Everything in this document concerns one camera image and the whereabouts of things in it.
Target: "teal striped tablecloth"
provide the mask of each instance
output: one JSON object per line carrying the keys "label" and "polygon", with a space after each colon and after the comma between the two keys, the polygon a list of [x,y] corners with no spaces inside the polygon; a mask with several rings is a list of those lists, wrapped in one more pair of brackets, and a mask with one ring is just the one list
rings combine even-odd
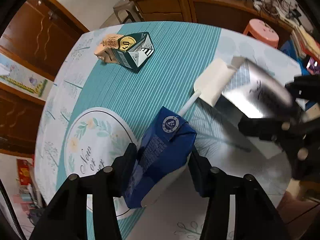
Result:
{"label": "teal striped tablecloth", "polygon": [[[69,126],[84,110],[101,106],[119,114],[140,138],[161,106],[178,112],[192,95],[194,81],[213,60],[221,29],[185,22],[144,22],[123,25],[118,33],[138,32],[150,33],[155,47],[152,57],[139,73],[98,61],[82,88]],[[188,111],[186,120],[190,120],[194,108]],[[57,189],[66,179],[63,149],[64,144]],[[142,212],[143,209],[137,210],[119,220],[123,239]],[[88,210],[87,229],[89,239],[93,239],[92,213]]]}

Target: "pink plastic stool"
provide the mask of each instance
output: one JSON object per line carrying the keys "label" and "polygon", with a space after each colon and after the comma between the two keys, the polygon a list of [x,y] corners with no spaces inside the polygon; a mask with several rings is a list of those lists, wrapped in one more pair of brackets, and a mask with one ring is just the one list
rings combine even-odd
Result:
{"label": "pink plastic stool", "polygon": [[274,48],[278,47],[278,34],[262,20],[251,19],[243,32],[244,35],[248,35],[248,33],[259,41],[262,41]]}

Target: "tiled floor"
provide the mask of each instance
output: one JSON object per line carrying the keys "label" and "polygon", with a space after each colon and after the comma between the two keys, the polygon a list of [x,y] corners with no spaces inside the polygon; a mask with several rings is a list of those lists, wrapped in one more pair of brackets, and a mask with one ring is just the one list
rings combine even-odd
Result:
{"label": "tiled floor", "polygon": [[[31,159],[28,158],[19,158],[25,159],[31,162]],[[22,210],[20,204],[16,204],[12,200],[12,196],[15,194],[19,194],[19,182],[17,181],[18,171],[17,171],[17,158],[15,156],[6,155],[0,153],[0,178],[2,183],[4,184],[5,190],[11,200],[11,204],[13,206],[14,212],[18,218],[19,224],[26,236],[29,239],[31,232],[34,228],[33,224],[27,217],[27,214]],[[6,208],[6,203],[0,194],[0,208],[3,211],[4,215],[7,217],[9,223],[15,230],[15,226],[12,224],[12,219],[10,214]]]}
{"label": "tiled floor", "polygon": [[[119,12],[119,17],[120,19],[123,21],[126,17],[128,16],[126,11],[120,11]],[[118,20],[118,18],[116,17],[116,15],[113,13],[111,14],[111,16],[100,26],[100,29],[102,28],[106,28],[109,26],[114,26],[114,25],[119,25],[121,24]]]}

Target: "tablecloth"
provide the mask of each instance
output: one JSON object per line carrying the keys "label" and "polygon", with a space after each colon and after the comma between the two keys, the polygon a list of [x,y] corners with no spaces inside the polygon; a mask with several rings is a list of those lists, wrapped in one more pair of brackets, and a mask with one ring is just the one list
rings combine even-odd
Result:
{"label": "tablecloth", "polygon": [[[93,54],[107,33],[148,31],[155,52],[140,72],[104,64]],[[300,75],[299,64],[279,50],[251,37],[185,22],[141,22],[83,34],[61,66],[41,117],[35,159],[36,182],[48,203],[68,174],[65,138],[72,122],[86,109],[105,107],[116,112],[140,138],[165,106],[178,111],[193,93],[193,82],[214,58],[230,64],[233,56],[247,57],[281,84]],[[196,129],[196,148],[213,166],[227,174],[253,174],[277,205],[290,180],[284,153],[264,157],[232,125],[221,110],[200,99],[185,119]],[[198,239],[208,200],[194,190],[188,170],[158,201],[118,220],[123,239]],[[94,239],[92,213],[87,210],[88,238]]]}

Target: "electrical cable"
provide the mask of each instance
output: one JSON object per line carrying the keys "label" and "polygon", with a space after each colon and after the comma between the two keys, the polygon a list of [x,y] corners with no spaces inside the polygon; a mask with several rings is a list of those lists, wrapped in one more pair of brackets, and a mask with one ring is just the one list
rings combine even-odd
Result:
{"label": "electrical cable", "polygon": [[273,5],[273,1],[272,1],[272,0],[270,0],[270,4],[271,4],[271,9],[272,9],[272,8],[275,8],[275,10],[276,10],[276,14],[273,14],[273,16],[278,16],[278,15],[279,15],[279,12],[277,11],[276,6]]}
{"label": "electrical cable", "polygon": [[284,13],[284,15],[288,14],[289,12],[287,12],[287,11],[282,7],[282,5],[281,5],[281,3],[279,2],[279,0],[277,0],[277,2],[278,2],[278,5],[279,5],[279,10],[280,10],[282,13]]}
{"label": "electrical cable", "polygon": [[295,217],[294,219],[290,220],[288,223],[285,223],[285,225],[290,224],[291,222],[295,221],[296,219],[298,219],[299,217],[303,216],[304,214],[308,213],[309,211],[313,210],[314,208],[316,208],[317,206],[319,206],[320,203],[316,204],[315,206],[313,206],[312,208],[309,208],[307,211],[303,212],[302,214],[298,215],[297,217]]}
{"label": "electrical cable", "polygon": [[272,13],[272,12],[270,12],[268,9],[267,9],[267,6],[266,6],[266,0],[264,0],[264,4],[263,4],[263,8],[264,8],[264,10],[268,13],[268,14],[270,14],[270,15],[272,15],[272,16],[277,16],[279,13],[277,12],[277,13]]}
{"label": "electrical cable", "polygon": [[[279,3],[279,0],[277,0],[277,2],[278,2],[278,5],[279,5],[279,8],[281,8],[280,3]],[[271,4],[272,4],[272,0],[271,0]]]}
{"label": "electrical cable", "polygon": [[286,13],[289,13],[289,9],[287,10],[286,8],[284,8],[283,6],[282,6],[282,2],[283,2],[283,0],[281,0],[281,2],[280,2],[280,5],[281,5],[281,8],[286,12]]}
{"label": "electrical cable", "polygon": [[14,225],[15,225],[15,227],[16,227],[16,229],[17,229],[17,231],[18,231],[18,233],[19,233],[19,235],[21,237],[21,239],[22,240],[27,240],[25,235],[24,235],[24,233],[23,233],[23,231],[22,231],[22,229],[21,229],[21,226],[20,226],[19,221],[17,219],[17,216],[16,216],[16,214],[15,214],[15,212],[13,210],[11,201],[10,201],[9,196],[8,196],[8,194],[7,194],[7,192],[6,192],[5,188],[4,188],[4,185],[2,184],[1,179],[0,179],[0,192],[1,192],[2,196],[3,196],[3,198],[4,198],[5,203],[7,204],[7,207],[8,207],[8,210],[10,212],[10,215],[12,217],[13,223],[14,223]]}
{"label": "electrical cable", "polygon": [[[288,11],[282,6],[282,2],[286,3],[287,4],[287,7],[288,7]],[[289,13],[289,10],[291,9],[291,6],[287,3],[286,0],[281,0],[281,3],[280,3],[281,7],[283,10],[286,11],[286,13]]]}

